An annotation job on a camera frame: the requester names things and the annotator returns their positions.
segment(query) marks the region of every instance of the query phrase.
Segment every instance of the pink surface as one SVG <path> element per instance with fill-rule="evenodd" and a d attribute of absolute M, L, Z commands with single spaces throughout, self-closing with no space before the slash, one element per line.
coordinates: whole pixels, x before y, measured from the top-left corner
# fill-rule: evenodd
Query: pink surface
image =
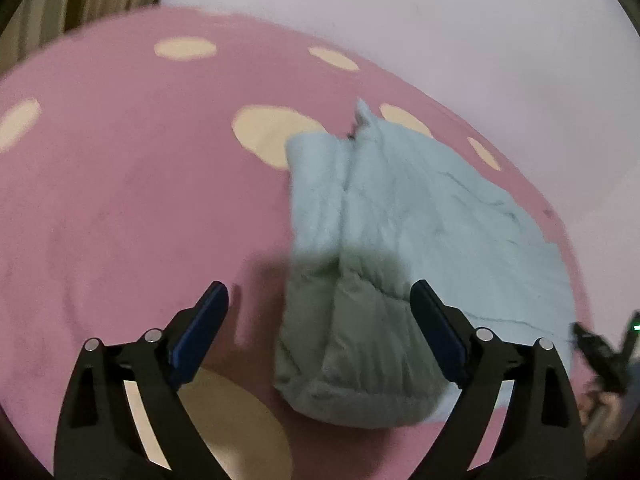
<path fill-rule="evenodd" d="M 172 36 L 207 38 L 218 53 L 188 62 L 155 56 L 154 44 Z M 293 108 L 337 135 L 351 130 L 358 97 L 372 110 L 386 102 L 409 111 L 559 244 L 578 319 L 588 322 L 564 229 L 543 196 L 452 112 L 356 55 L 347 53 L 359 72 L 309 54 L 323 45 L 242 16 L 155 8 L 65 38 L 0 83 L 0 114 L 27 98 L 42 108 L 35 126 L 0 153 L 0 402 L 47 466 L 82 342 L 126 342 L 164 326 L 213 279 L 232 289 L 232 311 L 206 365 L 276 415 L 294 478 L 407 478 L 437 435 L 434 424 L 321 424 L 293 412 L 270 386 L 292 236 L 289 175 L 238 143 L 231 124 L 245 105 Z M 467 137 L 488 147 L 502 171 Z"/>

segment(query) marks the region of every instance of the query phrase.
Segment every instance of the folded fabric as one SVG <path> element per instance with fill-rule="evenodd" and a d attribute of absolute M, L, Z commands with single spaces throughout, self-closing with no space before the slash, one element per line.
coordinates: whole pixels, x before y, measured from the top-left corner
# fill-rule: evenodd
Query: folded fabric
<path fill-rule="evenodd" d="M 274 385 L 304 415 L 360 428 L 443 420 L 459 395 L 409 310 L 426 279 L 500 338 L 545 336 L 570 365 L 558 248 L 452 149 L 358 104 L 354 138 L 287 143 L 294 230 Z M 498 405 L 505 404 L 505 385 Z"/>

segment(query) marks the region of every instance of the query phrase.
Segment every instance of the white wall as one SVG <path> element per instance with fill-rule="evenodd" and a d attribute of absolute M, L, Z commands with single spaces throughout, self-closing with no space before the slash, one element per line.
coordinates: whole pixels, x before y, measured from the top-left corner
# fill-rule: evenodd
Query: white wall
<path fill-rule="evenodd" d="M 640 267 L 640 39 L 616 0 L 163 1 L 327 38 L 466 119 L 555 206 L 618 337 Z"/>

